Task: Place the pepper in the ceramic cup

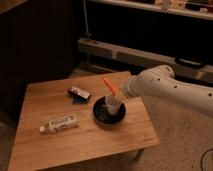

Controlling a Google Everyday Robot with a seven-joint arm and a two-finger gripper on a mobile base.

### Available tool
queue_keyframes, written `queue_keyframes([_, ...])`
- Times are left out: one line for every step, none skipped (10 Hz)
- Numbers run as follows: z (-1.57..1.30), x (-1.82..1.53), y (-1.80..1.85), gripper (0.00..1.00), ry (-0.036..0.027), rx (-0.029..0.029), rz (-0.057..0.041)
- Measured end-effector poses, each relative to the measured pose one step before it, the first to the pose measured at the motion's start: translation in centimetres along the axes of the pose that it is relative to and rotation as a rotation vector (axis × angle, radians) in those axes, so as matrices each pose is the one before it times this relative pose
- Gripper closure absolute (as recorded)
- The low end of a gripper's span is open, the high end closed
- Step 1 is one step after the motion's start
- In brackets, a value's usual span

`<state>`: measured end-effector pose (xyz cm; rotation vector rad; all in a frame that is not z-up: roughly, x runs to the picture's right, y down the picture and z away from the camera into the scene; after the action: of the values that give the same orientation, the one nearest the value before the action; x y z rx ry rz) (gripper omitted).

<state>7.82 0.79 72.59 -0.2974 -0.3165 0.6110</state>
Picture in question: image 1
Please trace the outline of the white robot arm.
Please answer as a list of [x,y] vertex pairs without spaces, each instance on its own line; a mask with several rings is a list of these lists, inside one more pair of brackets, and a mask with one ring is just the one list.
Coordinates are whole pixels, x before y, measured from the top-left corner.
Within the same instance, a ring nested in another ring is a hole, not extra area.
[[159,65],[131,76],[122,90],[127,97],[147,94],[173,100],[213,118],[213,88],[178,81],[174,76],[170,66]]

